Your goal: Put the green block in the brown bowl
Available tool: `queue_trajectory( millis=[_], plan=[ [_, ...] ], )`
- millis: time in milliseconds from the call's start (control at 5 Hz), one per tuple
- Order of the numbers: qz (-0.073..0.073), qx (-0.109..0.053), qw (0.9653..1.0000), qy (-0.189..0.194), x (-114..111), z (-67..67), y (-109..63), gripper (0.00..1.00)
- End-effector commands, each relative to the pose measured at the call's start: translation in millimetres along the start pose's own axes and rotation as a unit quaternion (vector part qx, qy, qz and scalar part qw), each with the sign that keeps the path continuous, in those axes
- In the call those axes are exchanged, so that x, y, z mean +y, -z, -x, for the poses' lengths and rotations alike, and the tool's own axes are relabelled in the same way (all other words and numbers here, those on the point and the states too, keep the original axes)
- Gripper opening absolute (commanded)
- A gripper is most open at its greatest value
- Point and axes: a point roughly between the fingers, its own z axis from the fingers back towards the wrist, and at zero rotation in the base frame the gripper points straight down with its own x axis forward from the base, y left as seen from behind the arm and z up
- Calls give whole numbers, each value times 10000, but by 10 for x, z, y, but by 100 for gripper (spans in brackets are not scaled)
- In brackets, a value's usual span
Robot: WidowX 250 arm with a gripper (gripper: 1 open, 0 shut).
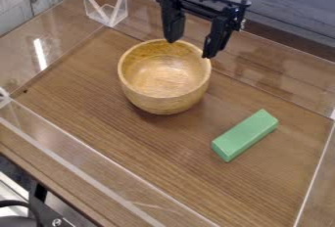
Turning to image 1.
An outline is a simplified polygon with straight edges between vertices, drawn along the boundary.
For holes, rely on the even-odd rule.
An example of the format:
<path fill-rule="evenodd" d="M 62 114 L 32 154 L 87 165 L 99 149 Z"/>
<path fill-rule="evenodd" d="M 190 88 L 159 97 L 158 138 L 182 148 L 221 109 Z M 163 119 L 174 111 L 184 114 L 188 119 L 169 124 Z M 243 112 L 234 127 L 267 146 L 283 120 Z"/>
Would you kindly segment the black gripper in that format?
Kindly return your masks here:
<path fill-rule="evenodd" d="M 157 1 L 161 6 L 163 36 L 169 43 L 174 43 L 184 36 L 185 12 L 204 19 L 213 20 L 202 47 L 202 57 L 208 59 L 213 58 L 217 52 L 225 48 L 233 30 L 243 28 L 245 12 L 252 5 L 251 0 Z"/>

